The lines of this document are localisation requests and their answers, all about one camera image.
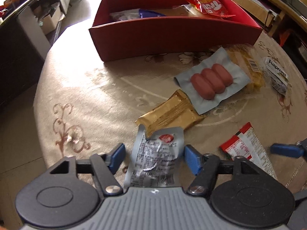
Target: orange object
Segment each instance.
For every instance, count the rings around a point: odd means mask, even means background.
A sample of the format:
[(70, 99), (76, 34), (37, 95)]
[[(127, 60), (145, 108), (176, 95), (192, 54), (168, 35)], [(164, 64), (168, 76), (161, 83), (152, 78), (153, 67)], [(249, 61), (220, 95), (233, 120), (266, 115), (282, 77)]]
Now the orange object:
[(290, 34), (293, 32), (293, 30), (291, 28), (287, 29), (286, 31), (282, 32), (279, 34), (279, 39), (280, 39), (280, 46), (283, 47), (286, 40), (288, 39), (288, 37), (290, 36)]
[(215, 92), (212, 86), (201, 74), (194, 74), (191, 77), (191, 83), (194, 89), (203, 99), (212, 100), (214, 98)]

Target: gray ribbed plate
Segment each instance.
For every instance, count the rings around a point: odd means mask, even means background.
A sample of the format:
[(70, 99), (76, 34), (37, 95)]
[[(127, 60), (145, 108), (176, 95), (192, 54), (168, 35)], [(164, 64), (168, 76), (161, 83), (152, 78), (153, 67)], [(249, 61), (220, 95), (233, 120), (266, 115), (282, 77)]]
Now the gray ribbed plate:
[[(235, 230), (243, 229), (218, 217), (204, 198), (182, 188), (129, 188), (108, 197), (97, 213), (71, 230)], [(285, 225), (276, 230), (289, 230)]]

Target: round table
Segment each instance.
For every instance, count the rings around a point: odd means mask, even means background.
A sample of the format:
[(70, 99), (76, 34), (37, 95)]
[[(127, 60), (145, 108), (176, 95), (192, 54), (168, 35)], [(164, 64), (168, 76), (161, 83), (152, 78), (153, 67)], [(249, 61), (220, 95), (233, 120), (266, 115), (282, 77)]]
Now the round table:
[[(48, 167), (63, 156), (81, 159), (107, 153), (119, 142), (131, 153), (137, 118), (166, 101), (179, 88), (173, 77), (203, 58), (199, 53), (165, 53), (104, 63), (89, 27), (84, 21), (65, 30), (49, 51), (37, 86), (34, 113)], [(303, 77), (266, 33), (262, 32), (254, 46), (261, 57), (271, 56), (285, 69), (289, 91), (283, 97), (271, 88), (267, 96), (224, 100), (202, 122), (185, 131), (185, 143), (200, 153), (223, 157), (219, 145), (247, 122), (266, 150), (276, 142), (292, 144), (307, 137)], [(303, 159), (268, 155), (278, 180), (292, 192), (298, 191), (307, 178)], [(127, 164), (128, 158), (116, 174), (121, 184), (125, 177), (122, 168)], [(184, 162), (180, 178), (184, 188), (194, 178)], [(229, 176), (221, 176), (218, 183), (226, 179)]]

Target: yellow snack package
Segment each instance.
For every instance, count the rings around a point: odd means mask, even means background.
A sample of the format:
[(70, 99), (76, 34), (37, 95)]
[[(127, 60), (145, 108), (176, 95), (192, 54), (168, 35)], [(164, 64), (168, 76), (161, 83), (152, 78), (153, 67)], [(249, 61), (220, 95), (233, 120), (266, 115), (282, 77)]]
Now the yellow snack package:
[(184, 130), (200, 122), (206, 116), (198, 115), (188, 96), (177, 90), (164, 103), (136, 120), (137, 125), (143, 124), (146, 136), (163, 128), (181, 127)]
[(265, 86), (263, 72), (265, 64), (257, 51), (250, 45), (229, 45), (225, 47), (231, 61), (237, 64), (251, 79), (251, 83), (247, 87), (260, 88)]

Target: red cardboard tray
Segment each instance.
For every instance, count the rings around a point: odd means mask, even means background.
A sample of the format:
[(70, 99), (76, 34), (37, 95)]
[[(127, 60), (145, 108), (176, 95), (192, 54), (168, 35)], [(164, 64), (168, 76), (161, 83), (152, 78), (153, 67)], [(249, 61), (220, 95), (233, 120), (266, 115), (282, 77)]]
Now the red cardboard tray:
[(262, 28), (234, 1), (219, 1), (236, 16), (224, 20), (167, 16), (110, 23), (113, 12), (173, 8), (187, 2), (102, 0), (89, 31), (102, 61), (158, 53), (202, 52), (224, 44), (254, 45)]

